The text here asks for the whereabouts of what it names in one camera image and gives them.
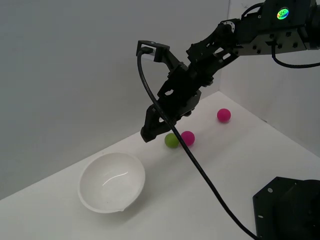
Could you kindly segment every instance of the white surface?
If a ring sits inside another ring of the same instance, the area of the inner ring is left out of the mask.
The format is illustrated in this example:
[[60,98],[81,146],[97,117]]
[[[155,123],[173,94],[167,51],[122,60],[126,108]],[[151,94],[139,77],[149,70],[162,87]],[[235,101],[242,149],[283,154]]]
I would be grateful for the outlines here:
[[141,193],[144,166],[132,154],[113,152],[93,160],[83,171],[78,196],[88,209],[109,214],[124,211]]
[[[229,18],[257,0],[231,0]],[[289,64],[320,62],[320,51],[280,54]],[[320,67],[289,69],[271,56],[241,56],[222,70],[220,91],[320,157]]]
[[[232,113],[228,124],[217,111]],[[252,196],[277,176],[320,180],[320,159],[217,92],[177,125],[196,136],[195,157],[235,215],[254,233]],[[4,240],[248,240],[222,209],[181,148],[165,135],[144,143],[139,133],[0,201]],[[146,182],[123,212],[100,214],[77,196],[86,165],[105,153],[128,151],[144,165]]]
[[[1,0],[0,199],[138,132],[151,104],[138,40],[186,50],[227,18],[225,0]],[[155,93],[164,64],[144,62]],[[208,96],[219,89],[220,73]]]

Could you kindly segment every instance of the magenta ball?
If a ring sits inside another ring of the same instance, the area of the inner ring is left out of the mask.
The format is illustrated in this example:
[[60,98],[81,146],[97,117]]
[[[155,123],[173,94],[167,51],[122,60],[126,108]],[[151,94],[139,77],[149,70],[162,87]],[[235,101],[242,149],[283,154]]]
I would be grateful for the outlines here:
[[196,137],[191,131],[184,131],[181,134],[182,139],[184,140],[185,144],[189,147],[195,143]]
[[228,109],[223,108],[218,111],[216,117],[221,123],[227,123],[231,118],[231,112]]

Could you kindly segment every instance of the black mount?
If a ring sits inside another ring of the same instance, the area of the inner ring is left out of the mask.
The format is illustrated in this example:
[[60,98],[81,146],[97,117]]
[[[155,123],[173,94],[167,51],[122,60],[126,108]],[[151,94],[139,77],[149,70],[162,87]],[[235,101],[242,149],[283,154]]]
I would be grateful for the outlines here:
[[320,239],[320,181],[276,177],[253,196],[262,240]]

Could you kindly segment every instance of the gray wall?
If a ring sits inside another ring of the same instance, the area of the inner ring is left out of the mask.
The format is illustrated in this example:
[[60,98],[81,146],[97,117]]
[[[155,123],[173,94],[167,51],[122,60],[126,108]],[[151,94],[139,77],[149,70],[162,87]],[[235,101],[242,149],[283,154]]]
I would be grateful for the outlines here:
[[[0,199],[138,132],[151,104],[139,39],[185,50],[225,20],[225,0],[2,0]],[[156,92],[165,65],[145,62]],[[220,74],[205,95],[219,87]]]
[[[257,0],[231,0],[229,17],[239,18]],[[320,62],[320,51],[280,54],[289,64]],[[289,69],[271,56],[240,57],[224,68],[220,90],[320,157],[320,67]]]

